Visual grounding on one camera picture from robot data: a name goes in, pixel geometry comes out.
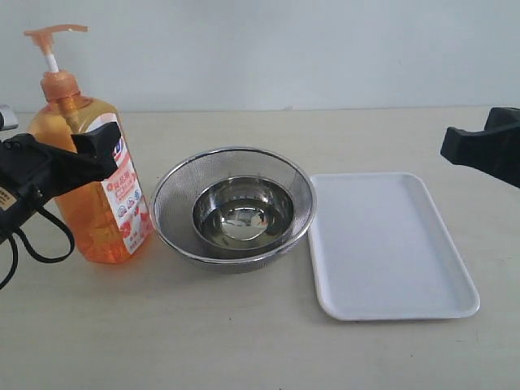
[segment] wire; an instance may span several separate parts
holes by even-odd
[[[15,275],[16,268],[18,267],[18,247],[16,246],[16,241],[12,235],[8,235],[7,239],[9,240],[9,244],[11,244],[11,251],[13,253],[13,261],[11,264],[11,269],[7,272],[6,277],[0,282],[0,290],[9,283],[12,277]]]
[[[40,213],[44,218],[47,218],[51,223],[56,225],[62,232],[65,233],[67,236],[67,239],[69,241],[69,250],[66,254],[63,256],[59,256],[57,258],[46,258],[44,256],[41,256],[29,243],[29,240],[27,236],[25,236],[25,233],[20,229],[19,227],[14,229],[13,232],[22,240],[22,243],[24,244],[25,249],[29,252],[32,258],[34,258],[38,262],[43,262],[45,264],[52,264],[56,262],[61,262],[69,257],[69,255],[72,253],[75,247],[75,241],[74,236],[72,235],[71,230],[68,228],[68,226],[63,223],[59,218],[57,218],[55,215],[52,215],[49,211],[47,211],[43,207],[36,207],[36,211]],[[7,239],[9,240],[9,244],[11,244],[11,251],[13,253],[13,261],[11,264],[11,269],[9,272],[7,272],[7,276],[0,282],[0,290],[11,281],[12,277],[15,275],[16,268],[18,268],[18,246],[16,246],[16,241],[13,238],[12,234],[8,234],[5,229],[0,227],[0,232],[2,232]]]

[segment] metal colander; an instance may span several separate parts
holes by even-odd
[[[237,176],[256,176],[283,187],[292,198],[293,219],[287,238],[265,253],[215,258],[201,245],[193,226],[193,205],[211,185]],[[151,198],[151,217],[162,241],[199,266],[218,271],[252,271],[286,254],[305,234],[316,210],[314,186],[286,158],[263,149],[228,147],[192,156],[169,171]]]

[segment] table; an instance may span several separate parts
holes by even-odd
[[[223,145],[274,150],[311,175],[414,173],[479,290],[480,311],[337,322],[317,302],[307,239],[242,275],[191,266],[157,238],[119,266],[78,253],[45,265],[20,248],[19,270],[0,292],[0,388],[518,388],[520,192],[439,154],[448,126],[481,130],[489,108],[123,113],[148,196],[170,167]],[[31,117],[19,116],[21,128]],[[44,254],[66,248],[43,218],[24,230]],[[11,254],[0,250],[4,275]]]

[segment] white tray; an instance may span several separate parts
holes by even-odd
[[[469,317],[479,294],[424,183],[408,173],[314,175],[318,300],[349,320]]]

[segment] soap bottle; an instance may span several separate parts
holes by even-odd
[[[41,80],[47,105],[32,119],[28,132],[42,143],[76,152],[71,134],[90,132],[108,122],[119,125],[122,136],[114,150],[117,171],[101,183],[55,198],[83,256],[91,262],[116,264],[127,261],[142,247],[153,228],[118,111],[84,96],[76,78],[59,69],[52,52],[53,33],[87,30],[85,26],[60,24],[24,32],[40,47],[49,67]]]

